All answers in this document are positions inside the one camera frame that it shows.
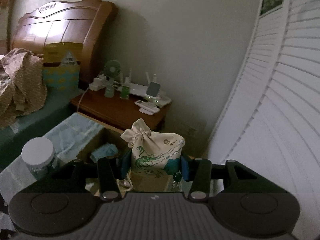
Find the blue plastic package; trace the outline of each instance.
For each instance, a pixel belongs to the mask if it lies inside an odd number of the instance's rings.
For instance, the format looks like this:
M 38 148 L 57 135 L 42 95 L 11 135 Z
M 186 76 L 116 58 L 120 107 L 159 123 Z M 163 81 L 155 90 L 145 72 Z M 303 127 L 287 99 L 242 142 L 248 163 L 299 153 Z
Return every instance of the blue plastic package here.
M 94 150 L 90 155 L 90 159 L 96 163 L 98 159 L 107 156 L 114 156 L 118 153 L 118 148 L 114 144 L 106 143 L 99 147 L 98 149 Z

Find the bed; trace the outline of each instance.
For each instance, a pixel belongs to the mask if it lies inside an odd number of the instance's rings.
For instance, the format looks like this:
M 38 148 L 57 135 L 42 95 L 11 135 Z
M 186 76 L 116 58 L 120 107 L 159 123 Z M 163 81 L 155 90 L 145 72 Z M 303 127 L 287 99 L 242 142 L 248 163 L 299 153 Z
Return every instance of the bed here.
M 99 35 L 108 28 L 116 14 L 116 6 L 102 0 L 49 2 L 19 20 L 11 49 L 25 48 L 42 54 L 44 46 L 49 43 L 83 43 L 79 87 L 85 89 L 102 69 L 97 49 Z M 0 170 L 21 153 L 28 140 L 43 136 L 70 116 L 73 112 L 69 101 L 78 94 L 79 90 L 49 90 L 42 109 L 18 118 L 16 133 L 10 127 L 0 130 Z

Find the white jar lid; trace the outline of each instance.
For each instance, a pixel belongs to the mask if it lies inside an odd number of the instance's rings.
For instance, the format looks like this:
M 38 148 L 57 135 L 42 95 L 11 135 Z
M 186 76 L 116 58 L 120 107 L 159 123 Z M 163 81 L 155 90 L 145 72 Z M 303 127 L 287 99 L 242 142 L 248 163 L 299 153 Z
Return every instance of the white jar lid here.
M 36 137 L 24 145 L 21 157 L 26 164 L 41 168 L 53 159 L 54 153 L 52 141 L 45 137 Z

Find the blanket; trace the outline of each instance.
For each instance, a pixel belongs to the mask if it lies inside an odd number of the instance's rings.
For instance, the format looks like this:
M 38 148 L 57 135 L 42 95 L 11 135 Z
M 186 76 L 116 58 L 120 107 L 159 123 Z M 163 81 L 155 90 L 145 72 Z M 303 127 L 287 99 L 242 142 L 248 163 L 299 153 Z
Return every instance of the blanket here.
M 26 49 L 13 49 L 0 59 L 0 128 L 44 106 L 47 88 L 42 71 L 41 56 Z

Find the green round bottle stopper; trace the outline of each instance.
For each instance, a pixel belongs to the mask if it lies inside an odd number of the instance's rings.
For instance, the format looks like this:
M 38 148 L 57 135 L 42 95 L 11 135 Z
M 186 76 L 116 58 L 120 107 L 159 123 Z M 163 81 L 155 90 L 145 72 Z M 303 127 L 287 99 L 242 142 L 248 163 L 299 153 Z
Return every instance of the green round bottle stopper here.
M 182 175 L 181 175 L 180 172 L 176 172 L 176 173 L 173 175 L 173 180 L 174 180 L 175 182 L 180 182 L 181 179 L 182 179 Z

